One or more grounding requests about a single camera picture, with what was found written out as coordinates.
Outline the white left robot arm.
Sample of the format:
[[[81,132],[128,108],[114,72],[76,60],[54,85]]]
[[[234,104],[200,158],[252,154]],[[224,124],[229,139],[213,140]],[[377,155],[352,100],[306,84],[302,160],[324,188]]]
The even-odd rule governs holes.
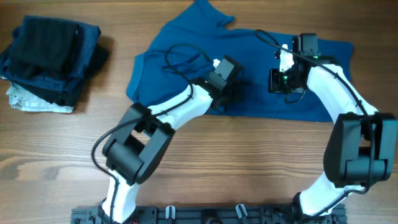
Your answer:
[[[119,124],[95,143],[104,143],[102,153],[111,178],[107,197],[99,206],[106,223],[126,223],[136,209],[139,186],[156,170],[176,131],[208,110],[243,96],[240,77],[224,78],[212,73],[197,78],[171,99],[146,107],[134,103]]]

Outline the blue polo shirt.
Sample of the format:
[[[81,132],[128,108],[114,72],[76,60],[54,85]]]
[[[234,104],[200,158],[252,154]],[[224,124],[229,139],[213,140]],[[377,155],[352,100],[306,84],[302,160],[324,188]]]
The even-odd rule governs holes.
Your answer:
[[[331,117],[311,91],[287,104],[281,94],[268,92],[269,72],[278,68],[275,48],[259,40],[253,30],[225,26],[234,21],[208,1],[195,1],[163,26],[146,52],[136,55],[126,94],[135,103],[158,105],[182,92],[188,81],[208,76],[214,59],[225,55],[244,69],[244,98],[227,112],[209,114],[329,122]]]

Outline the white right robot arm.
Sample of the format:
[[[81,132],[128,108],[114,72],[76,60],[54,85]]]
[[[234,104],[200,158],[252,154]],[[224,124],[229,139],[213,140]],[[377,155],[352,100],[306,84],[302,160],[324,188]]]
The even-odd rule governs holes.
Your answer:
[[[295,197],[295,218],[329,215],[352,194],[363,195],[392,173],[397,118],[381,113],[352,86],[332,57],[280,57],[269,75],[272,93],[313,92],[333,122],[323,173]]]

